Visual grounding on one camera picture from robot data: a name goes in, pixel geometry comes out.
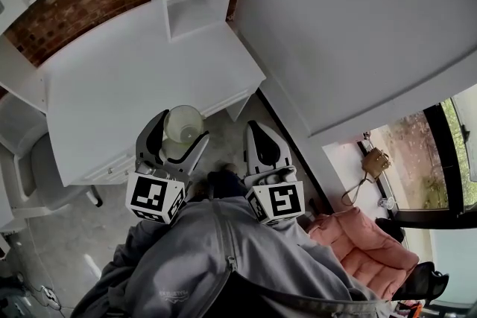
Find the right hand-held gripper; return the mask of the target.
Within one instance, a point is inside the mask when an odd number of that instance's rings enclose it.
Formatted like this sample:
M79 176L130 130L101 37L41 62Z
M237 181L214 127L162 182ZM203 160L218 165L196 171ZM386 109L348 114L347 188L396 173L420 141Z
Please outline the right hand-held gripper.
M305 213L303 182L297 180L297 170L291 165L288 143L275 130L248 121L244 161L250 175L244 178L245 199L260 224L271 225Z

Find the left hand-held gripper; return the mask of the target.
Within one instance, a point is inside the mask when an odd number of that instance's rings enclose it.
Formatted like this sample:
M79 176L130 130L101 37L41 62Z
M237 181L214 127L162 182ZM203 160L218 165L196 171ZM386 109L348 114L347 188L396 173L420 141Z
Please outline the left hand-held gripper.
M165 165L160 158L164 124L170 110L153 117L136 140L136 170L127 180L125 205L138 218L170 224L186 202L187 180L196 168L209 132L191 144L165 140Z

